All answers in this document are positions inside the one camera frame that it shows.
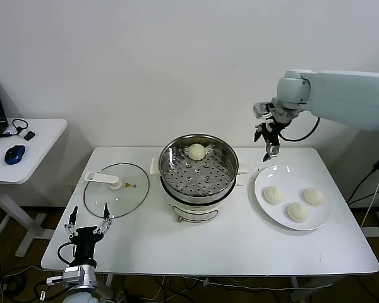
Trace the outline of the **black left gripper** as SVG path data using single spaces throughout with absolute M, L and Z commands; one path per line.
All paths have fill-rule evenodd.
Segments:
M 64 225 L 68 239 L 75 245 L 75 255 L 71 265 L 96 265 L 94 260 L 95 245 L 104 238 L 111 226 L 108 203 L 105 203 L 103 221 L 96 227 L 82 227 L 76 230 L 77 206 L 73 208 L 69 221 Z

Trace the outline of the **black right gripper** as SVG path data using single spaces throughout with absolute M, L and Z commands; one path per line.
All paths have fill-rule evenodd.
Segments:
M 266 162 L 275 158 L 279 153 L 279 135 L 283 130 L 283 124 L 273 120 L 270 122 L 263 122 L 255 126 L 255 133 L 253 141 L 258 141 L 261 135 L 266 142 L 265 155 L 262 162 Z

